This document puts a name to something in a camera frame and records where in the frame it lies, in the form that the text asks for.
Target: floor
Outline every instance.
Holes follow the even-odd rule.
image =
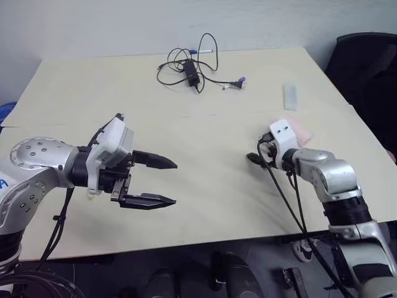
[[[319,244],[325,259],[332,263],[331,250],[325,243]],[[74,259],[74,263],[47,263],[44,270],[63,276],[74,282],[87,298],[111,298],[123,287],[134,287],[141,297],[148,278],[162,267],[178,272],[181,279],[181,297],[226,297],[225,287],[213,292],[208,287],[210,256],[214,251],[231,251],[243,258],[255,274],[266,297],[296,297],[292,289],[280,282],[282,268],[298,267],[303,276],[309,297],[342,297],[337,290],[326,291],[332,285],[330,278],[316,260],[299,262],[289,243],[265,238],[232,242],[136,251],[106,256],[96,260]],[[33,266],[31,262],[24,266]]]

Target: light wooden table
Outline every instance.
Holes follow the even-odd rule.
[[[161,86],[155,74],[163,60],[154,55],[44,61],[4,122],[1,156],[32,136],[84,145],[123,112],[135,133],[134,149],[179,166],[132,171],[131,193],[177,200],[165,209],[121,209],[108,194],[89,200],[77,188],[52,258],[297,233],[269,174],[245,158],[269,124],[285,116],[313,133],[308,148],[331,151],[354,167],[375,219],[397,219],[397,168],[304,49],[221,53],[216,78],[245,76],[246,89],[222,91],[207,82],[201,95],[186,86]],[[297,86],[296,112],[283,109],[286,81]],[[285,174],[276,175],[297,210]],[[327,229],[313,187],[299,182],[308,230]],[[64,196],[64,189],[54,189],[43,200],[22,240],[22,260],[41,256]]]

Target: robotic arm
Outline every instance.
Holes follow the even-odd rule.
[[[97,195],[104,191],[124,208],[149,210],[175,204],[156,194],[127,194],[130,169],[135,163],[157,169],[177,168],[163,156],[131,152],[132,140],[133,132],[117,114],[86,147],[35,137],[18,143],[0,160],[0,274],[14,269],[22,234],[54,187],[88,187]]]
[[[384,236],[371,218],[357,176],[346,161],[327,151],[299,148],[286,120],[270,126],[261,150],[269,165],[296,174],[314,186],[339,246],[332,250],[341,281],[361,297],[397,295],[397,265]],[[248,158],[266,162],[250,153]]]

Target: small white object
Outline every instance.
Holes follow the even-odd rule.
[[[99,170],[109,168],[122,161],[132,148],[134,133],[129,130],[123,121],[113,118],[98,134],[98,144],[92,145],[86,166],[88,172],[87,188],[90,194],[101,194],[98,189]]]
[[[298,107],[297,87],[292,82],[283,85],[284,88],[284,109],[296,111]]]
[[[317,239],[311,239],[314,246],[317,246]],[[296,258],[304,263],[309,263],[313,259],[313,250],[306,239],[297,240],[291,243],[292,250]]]

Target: black power adapter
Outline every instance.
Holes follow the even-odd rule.
[[[184,62],[184,72],[189,86],[194,86],[197,89],[197,86],[200,84],[200,78],[192,60],[186,59]]]

